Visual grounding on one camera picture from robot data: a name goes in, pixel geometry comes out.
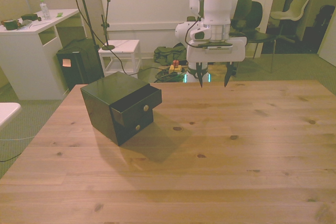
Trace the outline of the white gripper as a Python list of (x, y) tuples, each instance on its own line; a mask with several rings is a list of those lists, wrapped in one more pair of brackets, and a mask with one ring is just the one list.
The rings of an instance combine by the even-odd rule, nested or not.
[(235, 76), (237, 67), (233, 62), (243, 61), (245, 58), (246, 37), (230, 37), (226, 41), (210, 42), (206, 40), (191, 40), (187, 46), (186, 59), (189, 63), (196, 62), (196, 74), (201, 87), (208, 81), (207, 62), (227, 62), (224, 87), (230, 77)]

